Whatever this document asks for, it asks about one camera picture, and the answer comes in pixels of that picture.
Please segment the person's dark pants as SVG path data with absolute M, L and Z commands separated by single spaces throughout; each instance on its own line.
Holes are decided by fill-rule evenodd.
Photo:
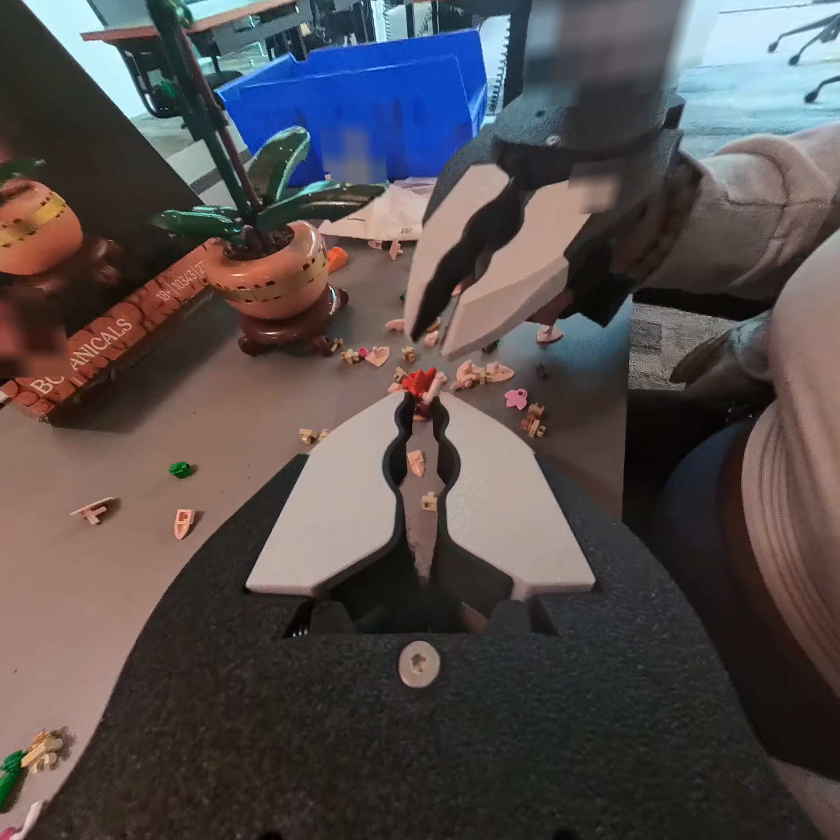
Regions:
M 626 409 L 624 521 L 679 585 L 724 664 L 766 751 L 790 761 L 797 732 L 793 664 L 781 625 L 726 542 L 728 459 L 754 424 L 728 423 L 674 392 L 633 389 Z

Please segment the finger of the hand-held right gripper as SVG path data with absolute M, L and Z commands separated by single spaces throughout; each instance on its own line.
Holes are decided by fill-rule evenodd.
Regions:
M 446 309 L 479 258 L 509 244 L 522 226 L 522 194 L 495 163 L 471 165 L 435 207 L 418 239 L 406 288 L 405 331 L 417 340 Z
M 594 213 L 594 180 L 546 185 L 525 204 L 519 231 L 462 290 L 440 353 L 454 359 L 497 340 L 565 288 L 565 250 Z

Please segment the person's right hand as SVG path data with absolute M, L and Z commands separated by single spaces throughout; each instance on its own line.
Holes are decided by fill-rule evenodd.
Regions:
M 683 199 L 681 190 L 663 190 L 647 201 L 632 228 L 616 242 L 613 274 L 640 285 L 662 265 L 685 224 Z

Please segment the dark orchid set box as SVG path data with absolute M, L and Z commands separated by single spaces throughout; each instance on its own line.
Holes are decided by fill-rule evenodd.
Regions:
M 209 299 L 198 198 L 25 2 L 2 2 L 2 401 L 57 424 Z

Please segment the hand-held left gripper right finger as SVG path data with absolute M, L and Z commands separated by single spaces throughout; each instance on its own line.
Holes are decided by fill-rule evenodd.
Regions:
M 458 601 L 591 591 L 595 575 L 533 450 L 450 394 L 434 403 L 433 432 L 444 482 L 436 582 Z

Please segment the wooden table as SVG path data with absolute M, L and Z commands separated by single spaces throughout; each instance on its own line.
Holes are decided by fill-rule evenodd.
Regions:
M 174 71 L 166 58 L 161 37 L 151 19 L 147 2 L 92 2 L 89 6 L 100 27 L 80 35 L 87 43 L 114 47 L 127 67 L 147 113 L 156 119 L 180 115 Z M 184 2 L 185 32 L 203 68 L 206 81 L 216 90 L 241 77 L 236 70 L 222 70 L 219 60 L 252 45 L 265 51 L 280 40 L 305 50 L 303 28 L 313 24 L 313 2 Z

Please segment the toy brick orchid model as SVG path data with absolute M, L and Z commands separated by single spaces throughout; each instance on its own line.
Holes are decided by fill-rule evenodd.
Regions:
M 386 183 L 313 182 L 290 194 L 290 178 L 310 151 L 309 131 L 294 125 L 273 135 L 245 169 L 227 120 L 198 65 L 186 29 L 193 24 L 182 2 L 146 2 L 187 128 L 205 143 L 232 206 L 167 209 L 150 224 L 167 234 L 209 241 L 206 281 L 242 319 L 290 322 L 330 295 L 338 308 L 347 294 L 330 286 L 329 250 L 314 221 L 336 222 L 388 189 Z

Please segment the red flower brick piece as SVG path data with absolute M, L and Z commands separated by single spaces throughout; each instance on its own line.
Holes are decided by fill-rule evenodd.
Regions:
M 413 419 L 431 419 L 432 404 L 447 382 L 447 375 L 434 367 L 427 371 L 415 371 L 402 379 L 401 389 L 409 393 L 414 400 Z

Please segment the person's right forearm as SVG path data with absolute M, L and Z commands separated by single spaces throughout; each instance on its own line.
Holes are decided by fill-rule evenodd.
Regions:
M 661 235 L 643 289 L 769 300 L 838 230 L 838 122 L 750 135 L 687 164 L 699 176 L 693 204 Z

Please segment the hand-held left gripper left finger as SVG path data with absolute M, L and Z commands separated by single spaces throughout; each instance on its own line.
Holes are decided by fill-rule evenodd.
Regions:
M 411 396 L 388 394 L 310 452 L 246 582 L 315 596 L 380 559 L 404 531 Z

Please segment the blue plastic bin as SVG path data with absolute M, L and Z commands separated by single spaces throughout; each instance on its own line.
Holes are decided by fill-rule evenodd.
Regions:
M 284 55 L 218 90 L 227 115 L 256 154 L 276 133 L 308 131 L 311 149 L 291 186 L 318 182 L 366 138 L 373 181 L 435 178 L 487 111 L 479 31 L 331 46 L 298 61 Z

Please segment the white instruction papers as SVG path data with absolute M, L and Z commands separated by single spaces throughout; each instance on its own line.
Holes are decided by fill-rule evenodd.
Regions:
M 424 215 L 436 180 L 409 177 L 396 181 L 362 209 L 337 222 L 325 220 L 318 230 L 322 236 L 382 243 L 393 240 L 415 242 L 422 233 Z

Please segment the person's beige sweater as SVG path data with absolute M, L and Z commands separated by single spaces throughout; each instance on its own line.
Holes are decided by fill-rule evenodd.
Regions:
M 826 838 L 838 838 L 838 233 L 787 282 L 766 345 L 773 402 L 728 459 L 726 542 L 781 625 L 801 746 L 771 764 Z

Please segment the grey desk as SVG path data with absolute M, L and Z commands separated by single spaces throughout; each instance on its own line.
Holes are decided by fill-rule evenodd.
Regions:
M 384 773 L 386 736 L 417 787 L 398 796 L 398 823 L 440 816 L 476 833 L 521 822 L 529 794 L 513 784 L 534 760 L 496 730 L 479 757 L 452 752 L 490 680 L 459 711 L 433 711 L 396 677 L 393 652 L 382 700 L 287 731 L 319 714 L 328 689 L 382 680 L 348 639 L 317 662 L 327 637 L 283 637 L 297 603 L 245 590 L 279 515 L 273 478 L 305 450 L 299 426 L 335 428 L 385 396 L 407 341 L 392 342 L 380 370 L 281 351 L 251 359 L 237 324 L 205 299 L 67 427 L 2 410 L 2 756 L 40 729 L 71 740 L 55 769 L 23 783 L 2 827 L 32 802 L 57 804 L 82 755 L 103 776 L 85 808 L 119 836 L 118 813 L 141 796 L 164 818 L 189 797 L 211 823 L 240 811 L 249 789 L 291 793 L 301 811 L 310 799 L 289 758 L 328 780 L 331 805 L 344 781 L 379 798 L 364 777 Z

